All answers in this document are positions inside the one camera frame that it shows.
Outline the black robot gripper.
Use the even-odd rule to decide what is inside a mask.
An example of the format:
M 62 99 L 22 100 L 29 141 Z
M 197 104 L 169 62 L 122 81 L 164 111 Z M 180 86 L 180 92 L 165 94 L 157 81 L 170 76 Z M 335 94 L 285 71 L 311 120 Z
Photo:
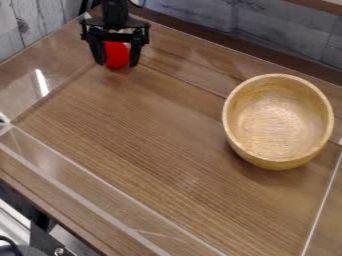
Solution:
M 78 23 L 81 25 L 81 39 L 86 40 L 90 29 L 96 28 L 101 32 L 120 31 L 122 29 L 132 29 L 141 34 L 141 41 L 134 39 L 130 42 L 129 49 L 129 66 L 134 67 L 138 64 L 141 42 L 149 43 L 149 23 L 132 18 L 128 14 L 128 3 L 130 0 L 101 0 L 101 15 L 92 18 L 81 18 Z M 97 39 L 88 40 L 89 49 L 94 62 L 104 65 L 106 61 L 106 54 L 104 43 Z

